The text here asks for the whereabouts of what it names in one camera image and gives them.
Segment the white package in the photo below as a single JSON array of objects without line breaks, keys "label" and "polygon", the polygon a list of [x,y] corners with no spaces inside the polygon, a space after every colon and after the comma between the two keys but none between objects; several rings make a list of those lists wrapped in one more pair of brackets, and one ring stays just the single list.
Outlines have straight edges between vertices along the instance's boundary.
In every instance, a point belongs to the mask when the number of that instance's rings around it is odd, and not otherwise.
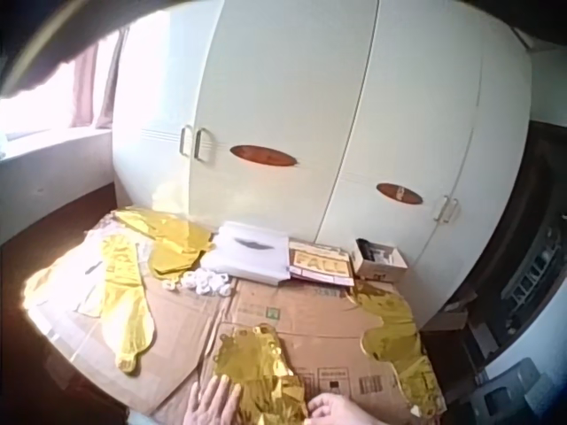
[{"label": "white package", "polygon": [[229,221],[213,244],[200,261],[205,269],[270,285],[290,278],[289,237],[284,233]]}]

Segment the wardrobe door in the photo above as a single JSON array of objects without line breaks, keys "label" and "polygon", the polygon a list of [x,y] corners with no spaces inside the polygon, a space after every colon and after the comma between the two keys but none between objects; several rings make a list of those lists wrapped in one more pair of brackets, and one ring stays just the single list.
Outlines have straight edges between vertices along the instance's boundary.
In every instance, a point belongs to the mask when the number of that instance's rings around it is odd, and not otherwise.
[{"label": "wardrobe door", "polygon": [[466,5],[380,2],[360,107],[319,242],[349,247],[363,237],[397,245],[410,266],[416,261],[470,140],[481,50],[478,12]]},{"label": "wardrobe door", "polygon": [[[188,214],[190,161],[180,153],[180,137],[194,120],[221,5],[221,0],[190,2],[130,27],[113,123],[119,206]],[[185,133],[189,151],[190,131]]]},{"label": "wardrobe door", "polygon": [[225,2],[198,100],[192,218],[315,239],[376,15],[377,0]]},{"label": "wardrobe door", "polygon": [[510,28],[483,15],[478,114],[452,200],[423,256],[399,286],[425,324],[457,290],[509,200],[530,119],[532,64]]}]

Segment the pink curtain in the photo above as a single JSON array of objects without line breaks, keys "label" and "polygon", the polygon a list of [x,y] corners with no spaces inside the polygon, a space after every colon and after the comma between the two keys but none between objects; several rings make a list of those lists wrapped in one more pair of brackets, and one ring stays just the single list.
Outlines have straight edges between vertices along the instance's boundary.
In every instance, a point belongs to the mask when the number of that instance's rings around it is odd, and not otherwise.
[{"label": "pink curtain", "polygon": [[94,125],[96,128],[112,127],[120,56],[124,49],[127,35],[127,28],[119,31],[105,84],[102,111],[94,111],[93,103],[98,43],[88,47],[74,60],[74,116],[71,127],[87,127],[91,125]]},{"label": "pink curtain", "polygon": [[118,71],[120,68],[120,56],[124,51],[128,28],[122,28],[118,35],[118,41],[114,47],[113,61],[110,65],[108,80],[106,81],[105,97],[103,99],[102,111],[95,123],[96,128],[111,128],[113,126],[114,100],[116,98],[116,85],[118,83]]}]

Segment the hand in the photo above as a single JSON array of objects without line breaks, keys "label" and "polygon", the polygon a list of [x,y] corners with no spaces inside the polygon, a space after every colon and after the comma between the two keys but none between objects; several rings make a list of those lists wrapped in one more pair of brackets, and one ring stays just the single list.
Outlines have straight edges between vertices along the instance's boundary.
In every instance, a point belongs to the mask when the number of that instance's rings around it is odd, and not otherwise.
[{"label": "hand", "polygon": [[347,398],[321,394],[307,405],[311,413],[304,425],[385,425]]},{"label": "hand", "polygon": [[229,395],[230,379],[213,376],[205,392],[198,398],[198,382],[191,387],[183,425],[232,425],[238,410],[241,387],[236,384]]}]

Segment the curtain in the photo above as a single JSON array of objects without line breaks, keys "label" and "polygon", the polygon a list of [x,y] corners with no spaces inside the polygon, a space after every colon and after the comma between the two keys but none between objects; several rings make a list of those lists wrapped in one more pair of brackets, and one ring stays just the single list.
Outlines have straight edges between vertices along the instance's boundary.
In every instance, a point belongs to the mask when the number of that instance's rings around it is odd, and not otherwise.
[{"label": "curtain", "polygon": [[71,127],[112,127],[120,56],[127,36],[128,28],[123,28],[90,46],[75,60]]},{"label": "curtain", "polygon": [[61,64],[33,89],[0,99],[0,133],[13,141],[69,127],[110,128],[120,56],[128,29],[112,33]]}]

